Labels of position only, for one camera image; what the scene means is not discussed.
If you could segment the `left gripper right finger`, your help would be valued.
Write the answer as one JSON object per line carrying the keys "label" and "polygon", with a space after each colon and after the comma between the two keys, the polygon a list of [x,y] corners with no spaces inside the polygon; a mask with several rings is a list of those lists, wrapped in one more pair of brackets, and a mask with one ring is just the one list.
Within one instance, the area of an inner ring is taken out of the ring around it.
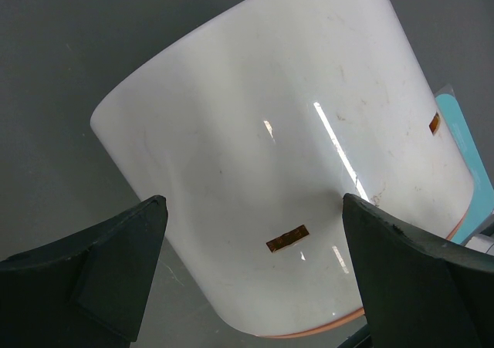
{"label": "left gripper right finger", "polygon": [[493,257],[404,222],[355,194],[343,227],[375,347],[491,347]]}

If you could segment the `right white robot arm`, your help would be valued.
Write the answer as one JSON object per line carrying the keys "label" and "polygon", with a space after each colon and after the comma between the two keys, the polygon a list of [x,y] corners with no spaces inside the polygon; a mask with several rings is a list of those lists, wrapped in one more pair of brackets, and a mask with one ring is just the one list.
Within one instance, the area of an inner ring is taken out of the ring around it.
{"label": "right white robot arm", "polygon": [[493,223],[476,229],[465,243],[465,247],[487,255],[494,255]]}

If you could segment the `white drawer organizer shell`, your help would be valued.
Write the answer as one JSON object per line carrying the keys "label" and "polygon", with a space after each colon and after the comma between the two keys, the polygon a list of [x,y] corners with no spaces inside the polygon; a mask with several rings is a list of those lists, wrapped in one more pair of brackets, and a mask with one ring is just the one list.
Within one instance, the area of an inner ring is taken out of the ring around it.
{"label": "white drawer organizer shell", "polygon": [[450,239],[474,193],[390,0],[245,0],[143,64],[90,126],[217,314],[308,336],[363,314],[355,194]]}

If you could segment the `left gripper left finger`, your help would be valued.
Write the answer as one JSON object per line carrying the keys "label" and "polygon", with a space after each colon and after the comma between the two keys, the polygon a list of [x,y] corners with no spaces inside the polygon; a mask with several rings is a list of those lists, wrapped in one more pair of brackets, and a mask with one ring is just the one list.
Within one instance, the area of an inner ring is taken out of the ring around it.
{"label": "left gripper left finger", "polygon": [[167,227],[156,195],[1,262],[3,347],[129,347],[138,338]]}

